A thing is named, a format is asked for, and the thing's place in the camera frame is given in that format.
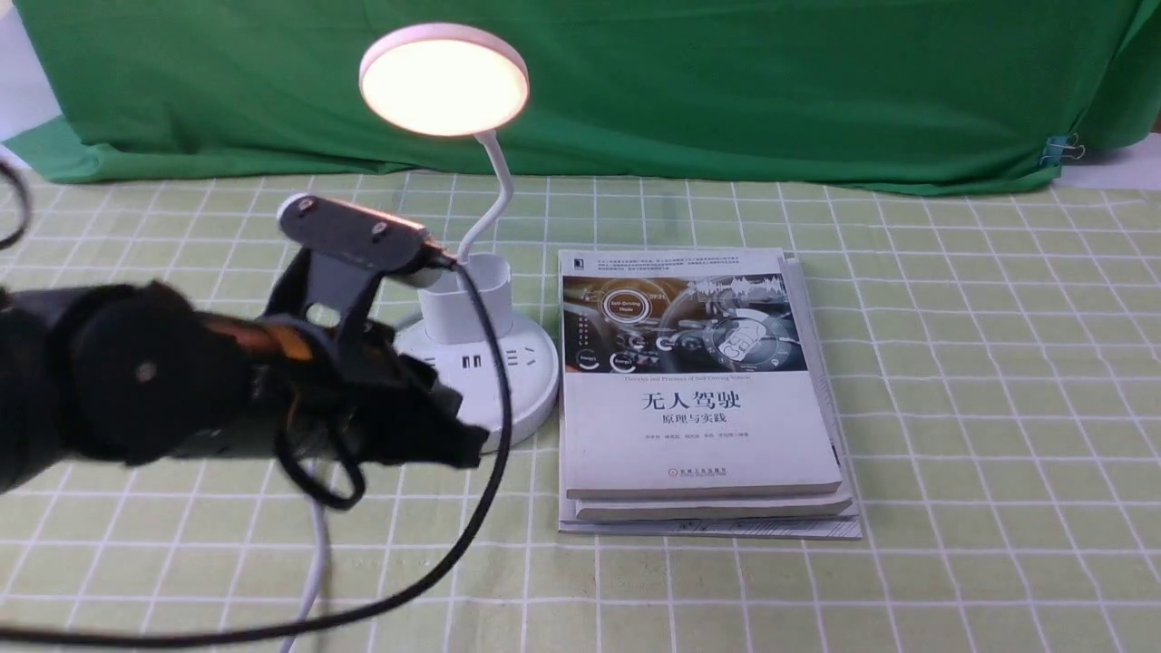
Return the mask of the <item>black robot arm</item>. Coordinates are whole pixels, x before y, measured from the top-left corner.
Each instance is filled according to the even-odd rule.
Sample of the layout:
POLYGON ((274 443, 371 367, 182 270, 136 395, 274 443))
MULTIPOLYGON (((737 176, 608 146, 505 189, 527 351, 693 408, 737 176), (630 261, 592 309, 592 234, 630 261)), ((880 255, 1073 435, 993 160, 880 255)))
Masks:
POLYGON ((488 430, 394 338, 207 313, 161 282, 5 290, 3 491, 58 462, 273 460, 348 510, 365 462, 478 466, 488 430))

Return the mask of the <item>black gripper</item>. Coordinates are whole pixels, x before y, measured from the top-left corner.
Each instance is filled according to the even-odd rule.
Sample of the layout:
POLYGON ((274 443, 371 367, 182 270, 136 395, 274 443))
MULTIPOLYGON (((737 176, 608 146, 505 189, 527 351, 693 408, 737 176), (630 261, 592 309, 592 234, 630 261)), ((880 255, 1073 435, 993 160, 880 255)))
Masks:
POLYGON ((245 324, 245 351, 248 459, 479 466, 489 431, 459 418, 461 394, 431 365, 395 350, 389 324, 264 316, 245 324))

